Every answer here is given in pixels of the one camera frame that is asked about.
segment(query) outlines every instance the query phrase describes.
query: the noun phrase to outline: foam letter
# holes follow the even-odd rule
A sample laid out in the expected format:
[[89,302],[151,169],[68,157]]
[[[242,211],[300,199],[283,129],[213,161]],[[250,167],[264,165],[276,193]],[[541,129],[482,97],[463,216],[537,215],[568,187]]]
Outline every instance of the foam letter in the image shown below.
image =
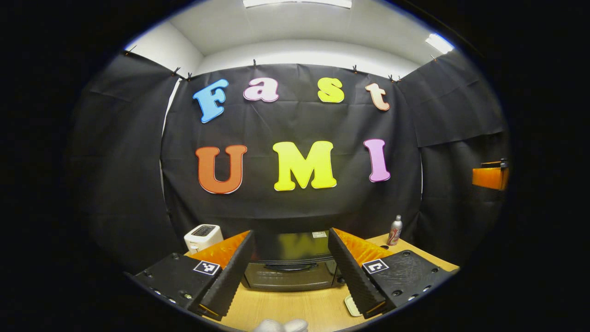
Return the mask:
[[203,116],[201,117],[202,123],[207,123],[223,113],[223,106],[217,106],[215,101],[219,103],[225,101],[225,93],[220,88],[227,87],[228,85],[230,84],[227,80],[221,79],[192,95],[192,98],[198,100],[201,106],[201,111],[203,112]]
[[251,87],[244,90],[244,98],[248,100],[260,100],[263,102],[273,102],[278,99],[277,89],[278,82],[268,77],[262,77],[260,79],[253,79],[249,82]]
[[333,147],[328,141],[317,141],[312,145],[305,159],[293,142],[274,144],[273,150],[278,153],[278,182],[274,184],[274,189],[277,191],[295,189],[295,182],[291,181],[291,172],[301,188],[307,187],[312,172],[313,188],[335,187],[336,179],[332,177],[330,162],[330,151]]
[[373,99],[373,104],[380,109],[380,110],[388,110],[389,104],[383,101],[383,96],[385,96],[385,90],[380,89],[377,83],[372,83],[365,86],[365,89],[371,93],[371,99]]
[[199,183],[201,187],[212,194],[229,194],[238,190],[242,184],[242,156],[248,151],[244,145],[230,145],[225,153],[230,155],[230,178],[227,181],[217,181],[215,178],[215,156],[219,149],[203,147],[195,151],[199,158]]
[[344,92],[339,89],[342,82],[338,79],[324,77],[317,81],[317,87],[321,90],[317,92],[317,96],[322,102],[339,103],[344,100]]
[[371,182],[380,182],[389,180],[391,174],[385,168],[385,157],[383,156],[383,146],[385,142],[382,139],[367,139],[364,146],[369,149],[371,157]]

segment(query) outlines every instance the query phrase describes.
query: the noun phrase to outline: black curtain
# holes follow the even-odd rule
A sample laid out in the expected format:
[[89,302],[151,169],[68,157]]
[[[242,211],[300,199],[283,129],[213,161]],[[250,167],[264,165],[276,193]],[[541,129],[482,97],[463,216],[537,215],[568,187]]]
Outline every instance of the black curtain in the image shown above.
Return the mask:
[[[243,97],[251,79],[278,81],[275,102]],[[339,79],[345,93],[341,103],[320,101],[317,82]],[[224,113],[201,123],[201,109],[192,95],[226,79]],[[377,83],[386,91],[390,110],[375,107],[365,86]],[[366,139],[385,141],[385,161],[391,178],[369,181],[371,160]],[[273,144],[294,142],[306,157],[312,143],[333,144],[331,163],[336,187],[314,189],[299,185],[276,191],[278,156]],[[211,194],[198,181],[195,150],[217,147],[215,174],[229,177],[225,147],[245,145],[243,178],[231,194]],[[401,91],[383,77],[327,66],[258,65],[214,71],[183,81],[168,112],[162,141],[162,170],[166,203],[179,237],[202,223],[218,224],[224,237],[248,229],[271,233],[312,232],[337,227],[362,237],[389,232],[397,214],[407,232],[413,228],[420,203],[420,157],[412,118]]]
[[471,184],[472,168],[509,158],[500,103],[456,51],[405,76],[399,87],[414,120],[424,180],[411,240],[463,265],[502,206],[503,192]]
[[129,272],[182,250],[160,183],[160,142],[178,76],[121,53],[82,91],[67,150],[77,222]]

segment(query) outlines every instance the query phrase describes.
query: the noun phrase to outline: wooden table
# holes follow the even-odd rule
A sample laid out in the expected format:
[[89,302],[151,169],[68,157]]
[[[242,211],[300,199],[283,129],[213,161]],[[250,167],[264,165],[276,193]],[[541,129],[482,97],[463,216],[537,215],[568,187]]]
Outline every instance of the wooden table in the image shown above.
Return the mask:
[[[367,241],[381,246],[385,244],[387,237],[388,234],[384,234],[367,239]],[[457,265],[432,256],[402,239],[397,245],[390,246],[388,250],[397,253],[406,249],[419,254],[446,271],[459,268]],[[344,299],[348,295],[350,292],[346,285],[315,291],[262,292],[253,291],[240,284],[230,310],[227,316],[221,320],[221,324],[251,332],[267,318],[283,324],[301,318],[309,323],[307,328],[309,332],[331,332],[355,326],[380,316],[379,314],[368,320],[362,316],[351,316],[344,304]]]

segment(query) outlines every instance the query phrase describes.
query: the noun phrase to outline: black microwave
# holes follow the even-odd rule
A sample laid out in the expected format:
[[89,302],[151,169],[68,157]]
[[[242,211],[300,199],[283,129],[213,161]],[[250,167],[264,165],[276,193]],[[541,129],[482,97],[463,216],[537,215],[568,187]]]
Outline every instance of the black microwave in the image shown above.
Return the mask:
[[327,231],[257,232],[242,284],[258,291],[310,291],[344,284],[328,250]]

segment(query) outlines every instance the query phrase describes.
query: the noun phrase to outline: letter f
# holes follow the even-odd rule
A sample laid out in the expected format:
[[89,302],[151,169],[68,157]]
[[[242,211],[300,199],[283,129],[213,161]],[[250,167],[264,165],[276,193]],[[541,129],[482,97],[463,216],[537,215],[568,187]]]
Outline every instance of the letter f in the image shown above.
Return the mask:
[[201,111],[203,112],[203,116],[201,117],[202,123],[207,123],[223,113],[223,106],[217,106],[215,101],[219,103],[225,101],[225,93],[220,88],[227,87],[228,85],[230,84],[227,80],[221,79],[192,95],[192,98],[198,100],[201,106]]

